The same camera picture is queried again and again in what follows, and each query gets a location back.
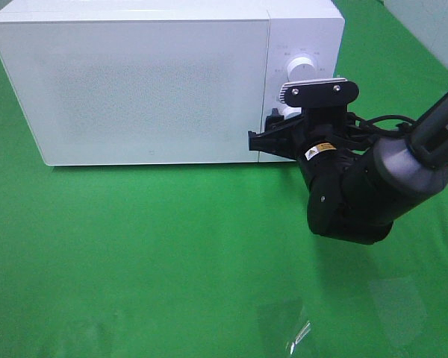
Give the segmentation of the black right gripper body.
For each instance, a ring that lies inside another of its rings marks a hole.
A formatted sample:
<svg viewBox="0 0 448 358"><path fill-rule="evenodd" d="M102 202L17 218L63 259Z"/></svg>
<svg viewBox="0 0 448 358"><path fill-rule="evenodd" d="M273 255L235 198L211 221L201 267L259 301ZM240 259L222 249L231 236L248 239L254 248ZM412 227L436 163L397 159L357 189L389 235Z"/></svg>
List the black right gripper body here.
<svg viewBox="0 0 448 358"><path fill-rule="evenodd" d="M290 158L300 164L351 164L355 154L349 139L346 106L303 109L289 118Z"/></svg>

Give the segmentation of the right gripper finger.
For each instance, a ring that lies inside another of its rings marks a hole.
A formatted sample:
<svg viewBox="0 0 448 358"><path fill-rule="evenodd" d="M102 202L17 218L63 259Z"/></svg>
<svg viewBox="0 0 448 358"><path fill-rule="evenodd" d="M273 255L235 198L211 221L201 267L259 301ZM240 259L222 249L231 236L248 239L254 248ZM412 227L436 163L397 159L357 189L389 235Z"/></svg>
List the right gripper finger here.
<svg viewBox="0 0 448 358"><path fill-rule="evenodd" d="M272 130L278 123L283 122L284 120L286 119L283 117L282 111L273 108L271 114L266 117L265 130Z"/></svg>
<svg viewBox="0 0 448 358"><path fill-rule="evenodd" d="M250 151L260 151L276 155L289 160L296 159L296 145L293 139L294 125L273 126L272 128L256 133L248 132Z"/></svg>

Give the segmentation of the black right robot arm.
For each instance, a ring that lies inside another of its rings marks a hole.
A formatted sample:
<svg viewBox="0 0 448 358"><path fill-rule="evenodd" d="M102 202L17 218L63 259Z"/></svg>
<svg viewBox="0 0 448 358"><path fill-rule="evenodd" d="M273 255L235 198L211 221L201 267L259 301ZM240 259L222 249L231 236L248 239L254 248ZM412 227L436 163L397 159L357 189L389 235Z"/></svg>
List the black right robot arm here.
<svg viewBox="0 0 448 358"><path fill-rule="evenodd" d="M393 222L448 184L448 92L419 119L399 115L393 130L348 111L356 83L345 78L289 82L249 149L295 160L309 191L307 221L317 235L371 245Z"/></svg>

